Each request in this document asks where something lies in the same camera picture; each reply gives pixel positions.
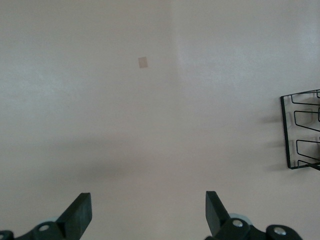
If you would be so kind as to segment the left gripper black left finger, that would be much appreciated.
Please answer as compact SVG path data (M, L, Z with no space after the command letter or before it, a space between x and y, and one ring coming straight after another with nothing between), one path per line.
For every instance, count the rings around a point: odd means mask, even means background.
M81 193L56 221L46 221L18 240L79 240L92 220L90 193Z

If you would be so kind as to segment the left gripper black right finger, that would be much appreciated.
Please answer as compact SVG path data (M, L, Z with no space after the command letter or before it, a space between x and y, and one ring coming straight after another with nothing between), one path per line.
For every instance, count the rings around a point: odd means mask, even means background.
M210 240L259 240L261 232L244 215L228 213L218 194L205 194L205 218L211 232Z

